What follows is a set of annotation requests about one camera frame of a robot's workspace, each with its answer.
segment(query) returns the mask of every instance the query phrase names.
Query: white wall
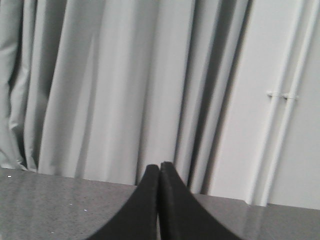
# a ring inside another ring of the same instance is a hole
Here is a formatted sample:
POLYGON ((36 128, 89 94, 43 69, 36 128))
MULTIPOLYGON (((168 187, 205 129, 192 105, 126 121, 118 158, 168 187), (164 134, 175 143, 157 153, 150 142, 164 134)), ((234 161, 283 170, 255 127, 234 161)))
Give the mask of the white wall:
MULTIPOLYGON (((268 185, 266 178, 271 165, 269 153, 273 151, 274 139, 277 136, 283 109, 286 106, 286 100, 280 99, 275 120, 272 123, 272 132, 268 135, 266 129, 270 123, 272 98, 266 93, 267 91, 275 91, 282 78, 284 84, 281 90, 285 91, 290 85, 290 76, 287 77, 289 73, 287 75, 284 73, 295 65, 296 56, 291 55, 293 53, 291 43, 294 43, 293 46, 299 50, 301 41, 298 38, 303 37, 303 34, 296 33, 297 31, 304 33, 304 27, 301 27, 301 24, 305 24, 304 18, 311 11, 310 4, 312 2, 304 0, 253 1, 219 144, 214 156, 213 174, 208 188, 209 195, 241 199, 249 204, 263 205, 261 194, 268 185)), ((308 88, 317 87, 314 77, 319 76, 320 72, 317 75, 315 71, 310 70, 310 76, 307 75, 305 74, 303 81, 305 95, 308 94, 308 88), (311 83, 306 83, 308 78, 313 79, 313 83, 312 80, 310 80, 311 83)), ((319 139, 320 134, 318 133, 320 132, 314 132, 310 136, 310 142, 305 142, 303 145, 304 152, 312 152, 306 155, 310 158, 309 162, 302 161, 303 154, 292 151, 292 149, 297 150, 297 145, 301 146, 300 142, 304 141, 295 138, 297 132, 300 138, 303 136, 306 138, 310 131, 308 126, 305 126, 305 129, 299 128, 306 121, 306 116, 312 116, 313 122, 320 122, 317 121, 317 117, 320 120, 319 112, 310 110, 309 105, 309 110, 305 110, 310 101, 312 100, 305 99, 303 102, 299 100, 299 107, 295 109, 293 115, 295 122, 289 128, 290 133, 286 138, 289 140, 284 143, 286 150, 280 156, 281 164, 279 170, 276 171, 278 174, 272 185, 276 187, 271 188, 272 197, 269 199, 271 203, 310 207, 311 205, 305 201, 306 198, 309 198, 307 192, 317 191, 314 194, 320 196, 320 188, 315 188, 315 182, 320 183, 320 174, 318 176, 314 169, 311 172, 309 169, 318 167, 317 169, 320 170, 319 158, 317 159, 319 155, 313 147, 315 145, 313 140, 319 139), (303 178, 300 170, 305 173, 310 172, 309 178, 303 178), (303 187, 306 184, 309 184, 309 189, 303 187), (284 186, 287 187, 287 192, 283 191, 284 186), (296 201, 287 200, 301 195, 304 196, 297 198, 296 201)), ((312 125, 310 128, 317 128, 317 125, 312 125)), ((320 203, 314 204, 316 201, 314 198, 312 206, 320 209, 320 203)))

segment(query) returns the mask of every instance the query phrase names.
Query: black object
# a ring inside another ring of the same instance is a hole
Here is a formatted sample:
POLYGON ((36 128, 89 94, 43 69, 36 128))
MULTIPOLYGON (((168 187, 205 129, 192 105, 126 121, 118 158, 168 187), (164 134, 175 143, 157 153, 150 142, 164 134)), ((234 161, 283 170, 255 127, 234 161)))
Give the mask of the black object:
POLYGON ((156 240, 159 168, 148 165, 119 212, 87 240, 156 240))
POLYGON ((241 240, 198 203, 171 162, 161 164, 158 189, 162 240, 241 240))

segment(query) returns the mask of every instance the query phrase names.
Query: table surface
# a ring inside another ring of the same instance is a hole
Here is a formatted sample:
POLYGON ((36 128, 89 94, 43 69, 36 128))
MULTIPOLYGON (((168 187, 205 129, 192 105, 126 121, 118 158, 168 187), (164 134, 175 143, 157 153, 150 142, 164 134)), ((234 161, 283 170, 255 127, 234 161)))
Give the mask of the table surface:
MULTIPOLYGON (((83 240, 104 225, 135 188, 0 168, 0 240, 83 240)), ((320 210, 194 196, 244 240, 320 240, 320 210)))

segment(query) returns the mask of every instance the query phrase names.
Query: curtain fold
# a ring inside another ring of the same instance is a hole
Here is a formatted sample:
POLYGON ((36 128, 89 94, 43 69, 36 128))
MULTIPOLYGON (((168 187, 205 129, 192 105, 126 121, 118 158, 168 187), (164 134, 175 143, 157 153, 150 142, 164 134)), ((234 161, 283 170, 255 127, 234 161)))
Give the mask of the curtain fold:
POLYGON ((0 166, 200 192, 247 0, 1 0, 0 166))

